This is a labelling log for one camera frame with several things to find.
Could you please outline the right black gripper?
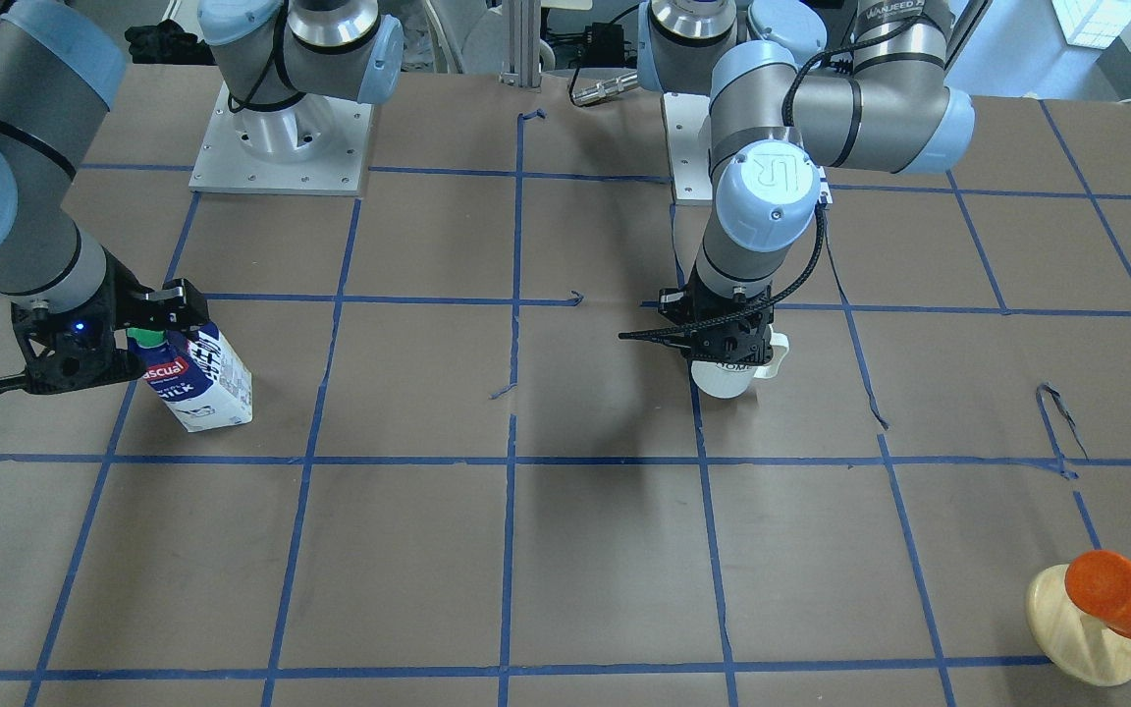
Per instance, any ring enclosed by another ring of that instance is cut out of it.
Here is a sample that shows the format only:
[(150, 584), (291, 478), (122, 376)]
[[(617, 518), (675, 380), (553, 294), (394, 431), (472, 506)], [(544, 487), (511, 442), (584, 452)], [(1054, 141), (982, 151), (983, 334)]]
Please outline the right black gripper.
[(210, 322), (207, 299), (189, 279), (147, 288), (109, 256), (94, 295), (76, 308), (59, 312), (54, 305), (12, 304), (12, 330), (26, 368), (0, 377), (0, 395), (49, 397), (130, 382), (144, 374), (144, 362), (118, 348), (116, 331), (198, 331)]

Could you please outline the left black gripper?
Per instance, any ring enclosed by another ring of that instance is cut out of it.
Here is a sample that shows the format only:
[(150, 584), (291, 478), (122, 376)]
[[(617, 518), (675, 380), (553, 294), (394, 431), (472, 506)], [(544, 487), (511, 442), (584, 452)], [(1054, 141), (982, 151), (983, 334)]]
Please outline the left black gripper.
[(659, 313), (674, 331), (661, 344), (679, 350), (690, 361), (727, 365), (767, 365), (772, 361), (771, 287), (719, 296), (700, 281), (683, 288), (659, 291)]

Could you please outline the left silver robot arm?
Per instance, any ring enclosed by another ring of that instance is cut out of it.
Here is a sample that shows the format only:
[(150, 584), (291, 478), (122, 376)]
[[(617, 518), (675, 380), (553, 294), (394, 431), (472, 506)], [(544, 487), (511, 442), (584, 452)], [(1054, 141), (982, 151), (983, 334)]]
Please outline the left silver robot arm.
[(969, 94), (946, 84), (946, 1), (862, 1), (848, 75), (817, 74), (823, 21), (798, 1), (646, 1), (638, 80), (709, 100), (713, 213), (682, 288), (661, 291), (668, 327), (637, 340), (688, 361), (772, 357), (774, 273), (814, 225), (827, 233), (820, 170), (942, 173), (968, 148)]

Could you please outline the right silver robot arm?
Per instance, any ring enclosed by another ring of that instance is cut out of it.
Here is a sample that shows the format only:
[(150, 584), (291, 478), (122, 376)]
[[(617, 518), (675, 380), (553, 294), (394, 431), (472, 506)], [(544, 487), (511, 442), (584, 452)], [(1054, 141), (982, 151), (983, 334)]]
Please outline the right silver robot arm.
[[(202, 1), (197, 18), (257, 157), (313, 155), (326, 100), (382, 104), (399, 81), (404, 29), (375, 1)], [(210, 322), (192, 282), (144, 286), (63, 210), (124, 75), (121, 50), (71, 6), (17, 1), (0, 20), (0, 295), (26, 362), (0, 394), (138, 379), (143, 354), (116, 331)]]

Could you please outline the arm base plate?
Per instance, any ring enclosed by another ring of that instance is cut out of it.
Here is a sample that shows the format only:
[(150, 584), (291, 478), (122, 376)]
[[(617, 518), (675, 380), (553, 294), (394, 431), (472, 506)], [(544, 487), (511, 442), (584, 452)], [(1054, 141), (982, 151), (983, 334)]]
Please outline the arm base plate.
[(305, 95), (277, 112), (228, 109), (221, 88), (188, 186), (198, 192), (359, 196), (374, 106)]
[(783, 126), (782, 118), (766, 126), (741, 118), (717, 137), (710, 100), (687, 93), (664, 94), (663, 115), (677, 204), (711, 202), (717, 187), (725, 202), (745, 207), (811, 213), (815, 204), (831, 201), (824, 170), (802, 148), (798, 129)]

